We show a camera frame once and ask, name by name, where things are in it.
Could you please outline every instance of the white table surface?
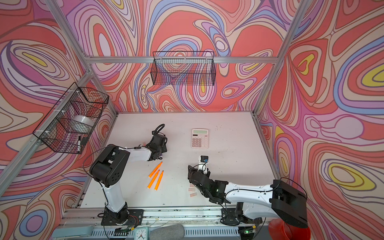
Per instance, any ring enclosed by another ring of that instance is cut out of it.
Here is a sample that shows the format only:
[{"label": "white table surface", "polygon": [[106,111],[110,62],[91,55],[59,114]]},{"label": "white table surface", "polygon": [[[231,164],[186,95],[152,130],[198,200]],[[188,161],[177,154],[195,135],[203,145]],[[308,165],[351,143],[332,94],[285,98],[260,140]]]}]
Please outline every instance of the white table surface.
[{"label": "white table surface", "polygon": [[[119,114],[107,144],[134,147],[148,143],[151,132],[164,123],[161,131],[167,138],[168,151],[162,160],[127,163],[120,179],[121,191],[128,207],[189,207],[215,205],[196,189],[188,191],[188,165],[198,164],[198,157],[209,157],[212,180],[243,185],[272,184],[273,173],[249,112],[238,113],[129,113]],[[209,130],[209,148],[191,148],[193,128]],[[151,189],[148,175],[163,161],[164,170],[158,191]],[[104,207],[100,185],[92,180],[82,208]]]}]

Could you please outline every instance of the clock face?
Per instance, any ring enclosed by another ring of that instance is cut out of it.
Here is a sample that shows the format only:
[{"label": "clock face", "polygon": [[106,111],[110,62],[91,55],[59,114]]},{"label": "clock face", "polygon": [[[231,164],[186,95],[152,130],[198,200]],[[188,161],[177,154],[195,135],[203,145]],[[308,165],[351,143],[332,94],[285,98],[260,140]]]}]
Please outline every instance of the clock face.
[{"label": "clock face", "polygon": [[147,228],[136,229],[135,240],[147,240]]}]

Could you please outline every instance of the gray microphone windscreen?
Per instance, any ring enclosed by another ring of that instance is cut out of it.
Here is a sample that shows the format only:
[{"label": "gray microphone windscreen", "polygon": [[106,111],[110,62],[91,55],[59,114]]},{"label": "gray microphone windscreen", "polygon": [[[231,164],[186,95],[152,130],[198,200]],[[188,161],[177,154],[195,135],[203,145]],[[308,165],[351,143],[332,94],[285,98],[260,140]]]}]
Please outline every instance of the gray microphone windscreen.
[{"label": "gray microphone windscreen", "polygon": [[184,237],[184,227],[175,224],[168,227],[161,227],[149,234],[149,240],[179,240]]}]

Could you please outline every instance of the analog clock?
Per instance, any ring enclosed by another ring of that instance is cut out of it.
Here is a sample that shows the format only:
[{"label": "analog clock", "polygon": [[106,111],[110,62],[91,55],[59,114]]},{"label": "analog clock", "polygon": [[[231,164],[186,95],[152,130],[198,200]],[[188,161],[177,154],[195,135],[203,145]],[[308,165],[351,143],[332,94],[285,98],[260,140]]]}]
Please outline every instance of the analog clock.
[{"label": "analog clock", "polygon": [[136,228],[135,240],[148,240],[148,228]]}]

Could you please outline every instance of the calculator display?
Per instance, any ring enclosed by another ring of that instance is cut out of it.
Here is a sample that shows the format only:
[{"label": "calculator display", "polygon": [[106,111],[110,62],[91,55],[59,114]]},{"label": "calculator display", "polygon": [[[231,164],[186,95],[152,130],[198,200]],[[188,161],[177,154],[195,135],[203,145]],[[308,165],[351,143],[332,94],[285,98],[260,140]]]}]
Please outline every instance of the calculator display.
[{"label": "calculator display", "polygon": [[202,130],[193,130],[193,133],[201,133],[201,134],[207,134],[207,131],[202,131]]}]

